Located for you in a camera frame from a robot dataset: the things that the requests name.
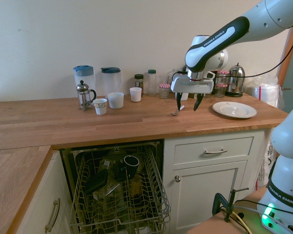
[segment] green light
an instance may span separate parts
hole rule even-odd
[[[267,223],[269,222],[269,218],[266,215],[269,215],[270,212],[273,210],[274,205],[272,203],[269,203],[268,207],[265,209],[264,214],[262,215],[262,222],[267,225]]]

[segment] dish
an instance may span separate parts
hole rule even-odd
[[[232,101],[222,101],[215,103],[212,106],[213,110],[234,118],[251,118],[257,114],[257,111],[245,104],[232,102]]]

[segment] cabinet handle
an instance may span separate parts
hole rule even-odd
[[[226,153],[228,150],[224,150],[224,149],[221,149],[221,151],[217,151],[217,152],[208,152],[208,151],[204,151],[204,154],[205,155],[215,155],[215,154],[221,154],[221,153]]]
[[[53,207],[53,211],[52,211],[52,214],[51,214],[51,217],[50,217],[50,221],[44,227],[44,229],[46,231],[48,231],[48,232],[52,231],[52,228],[54,227],[54,224],[57,221],[58,214],[59,214],[59,211],[60,211],[60,204],[61,204],[61,200],[59,198],[58,198],[58,200],[55,200],[53,202],[54,207]]]
[[[175,181],[176,181],[177,183],[179,183],[179,182],[181,181],[181,177],[178,176],[178,175],[176,175],[176,176],[175,176]]]

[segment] tea kettle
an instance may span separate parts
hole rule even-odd
[[[243,85],[245,72],[243,67],[239,63],[229,70],[229,81],[226,89],[226,96],[229,97],[241,97],[243,95]]]
[[[96,99],[97,94],[94,90],[89,89],[89,86],[84,83],[83,80],[80,81],[80,84],[76,86],[76,90],[78,93],[78,101],[79,101],[79,109],[86,109],[92,108],[92,101]],[[93,99],[90,99],[90,92],[93,92]]]

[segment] kitchen counter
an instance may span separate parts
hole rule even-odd
[[[249,119],[223,116],[212,109],[235,101],[257,110]],[[0,234],[15,233],[51,158],[52,149],[114,144],[276,127],[287,116],[251,96],[195,100],[174,117],[176,100],[143,96],[107,114],[77,108],[76,98],[0,102]]]

